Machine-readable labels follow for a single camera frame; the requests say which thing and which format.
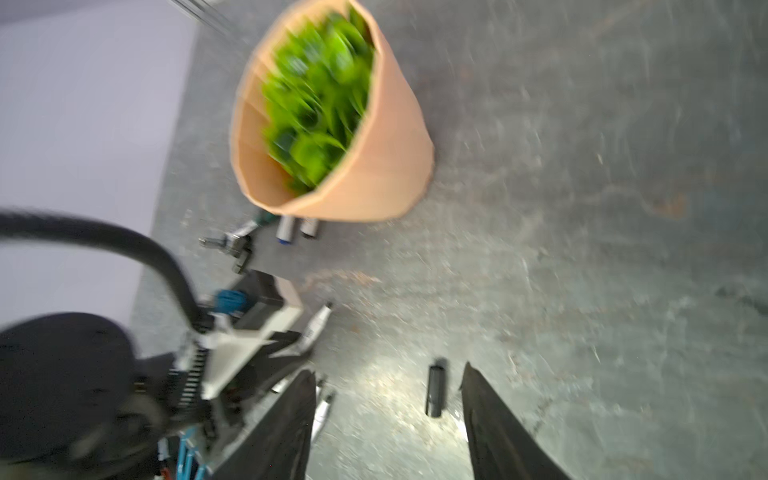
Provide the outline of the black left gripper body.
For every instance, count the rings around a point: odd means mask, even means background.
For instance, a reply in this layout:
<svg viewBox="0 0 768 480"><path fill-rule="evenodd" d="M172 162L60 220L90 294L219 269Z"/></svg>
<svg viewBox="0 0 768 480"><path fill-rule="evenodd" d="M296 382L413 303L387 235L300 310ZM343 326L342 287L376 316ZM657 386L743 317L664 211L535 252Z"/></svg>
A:
<svg viewBox="0 0 768 480"><path fill-rule="evenodd" d="M232 441L244 427L245 410L263 399L309 358L296 331L277 332L209 403L209 443Z"/></svg>

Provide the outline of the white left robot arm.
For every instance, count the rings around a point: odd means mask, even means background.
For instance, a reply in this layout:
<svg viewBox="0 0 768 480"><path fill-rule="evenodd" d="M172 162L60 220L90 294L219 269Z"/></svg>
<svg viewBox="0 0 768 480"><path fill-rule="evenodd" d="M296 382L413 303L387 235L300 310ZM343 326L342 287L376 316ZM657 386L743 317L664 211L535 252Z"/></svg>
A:
<svg viewBox="0 0 768 480"><path fill-rule="evenodd" d="M5 211L1 236L103 250L154 270L186 320L173 352L141 358L127 331L86 312L1 332L5 479L302 479L316 415L310 335L287 280L247 270L207 299L135 231Z"/></svg>

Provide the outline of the beige pot with green plant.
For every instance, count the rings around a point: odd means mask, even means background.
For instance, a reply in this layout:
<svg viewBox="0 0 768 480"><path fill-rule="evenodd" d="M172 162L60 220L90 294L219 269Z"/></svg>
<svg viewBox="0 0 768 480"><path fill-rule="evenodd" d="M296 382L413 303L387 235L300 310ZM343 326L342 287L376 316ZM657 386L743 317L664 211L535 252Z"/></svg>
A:
<svg viewBox="0 0 768 480"><path fill-rule="evenodd" d="M243 71L230 152L241 192L258 207L378 222L418 203L435 147L371 13L356 1L301 1Z"/></svg>

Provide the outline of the black pen cap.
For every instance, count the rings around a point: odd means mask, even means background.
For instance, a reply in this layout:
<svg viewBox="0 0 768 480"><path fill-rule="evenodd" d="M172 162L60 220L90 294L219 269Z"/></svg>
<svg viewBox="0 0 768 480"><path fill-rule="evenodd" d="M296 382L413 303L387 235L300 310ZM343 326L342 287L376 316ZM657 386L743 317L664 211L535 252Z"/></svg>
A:
<svg viewBox="0 0 768 480"><path fill-rule="evenodd" d="M242 274L248 267L252 258L253 251L251 248L243 248L237 255L233 271L236 274Z"/></svg>
<svg viewBox="0 0 768 480"><path fill-rule="evenodd" d="M447 360L436 359L428 369L425 414L429 418L440 418L445 405Z"/></svg>

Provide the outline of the white whiteboard marker blue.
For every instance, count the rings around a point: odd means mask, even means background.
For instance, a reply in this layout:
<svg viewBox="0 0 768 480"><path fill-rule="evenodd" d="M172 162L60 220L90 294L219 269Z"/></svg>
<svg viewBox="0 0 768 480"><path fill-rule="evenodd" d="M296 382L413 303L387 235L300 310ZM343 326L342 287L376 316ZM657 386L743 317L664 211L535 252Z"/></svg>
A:
<svg viewBox="0 0 768 480"><path fill-rule="evenodd" d="M283 215L280 217L276 231L276 238L280 244L290 245L293 243L294 227L296 218Z"/></svg>

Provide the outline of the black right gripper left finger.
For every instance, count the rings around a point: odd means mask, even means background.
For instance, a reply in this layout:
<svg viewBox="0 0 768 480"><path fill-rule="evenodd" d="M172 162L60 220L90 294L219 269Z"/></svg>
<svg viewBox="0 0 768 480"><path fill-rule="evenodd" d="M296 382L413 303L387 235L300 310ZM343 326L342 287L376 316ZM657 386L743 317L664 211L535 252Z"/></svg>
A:
<svg viewBox="0 0 768 480"><path fill-rule="evenodd" d="M304 479L316 406L315 374L303 370L213 477Z"/></svg>

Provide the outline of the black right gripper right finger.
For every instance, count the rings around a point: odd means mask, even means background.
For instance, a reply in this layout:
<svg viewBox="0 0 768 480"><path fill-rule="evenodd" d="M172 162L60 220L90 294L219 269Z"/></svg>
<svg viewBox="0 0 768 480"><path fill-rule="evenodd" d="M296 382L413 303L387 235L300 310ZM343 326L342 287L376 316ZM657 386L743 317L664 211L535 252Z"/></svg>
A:
<svg viewBox="0 0 768 480"><path fill-rule="evenodd" d="M476 479L566 479L482 373L467 363L462 407Z"/></svg>

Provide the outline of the white whiteboard marker black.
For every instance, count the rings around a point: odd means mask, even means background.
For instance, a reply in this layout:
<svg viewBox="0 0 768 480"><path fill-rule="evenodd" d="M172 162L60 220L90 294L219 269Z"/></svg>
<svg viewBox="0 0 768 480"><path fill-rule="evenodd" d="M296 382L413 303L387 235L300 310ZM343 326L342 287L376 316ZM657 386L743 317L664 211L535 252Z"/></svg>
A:
<svg viewBox="0 0 768 480"><path fill-rule="evenodd" d="M318 234L320 221L317 219L304 218L301 222L300 233L303 237L315 239Z"/></svg>

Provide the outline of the green handled ratchet tool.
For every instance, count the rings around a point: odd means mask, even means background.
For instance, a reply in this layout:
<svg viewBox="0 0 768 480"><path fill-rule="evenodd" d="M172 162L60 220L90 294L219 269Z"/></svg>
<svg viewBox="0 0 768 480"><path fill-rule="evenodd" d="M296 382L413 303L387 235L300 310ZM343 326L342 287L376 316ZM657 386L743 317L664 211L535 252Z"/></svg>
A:
<svg viewBox="0 0 768 480"><path fill-rule="evenodd" d="M261 211L251 220L246 221L232 231L225 232L221 237L200 237L198 243L204 248L216 249L240 259L252 253L255 232L259 228L270 225L278 219L279 216L277 215Z"/></svg>

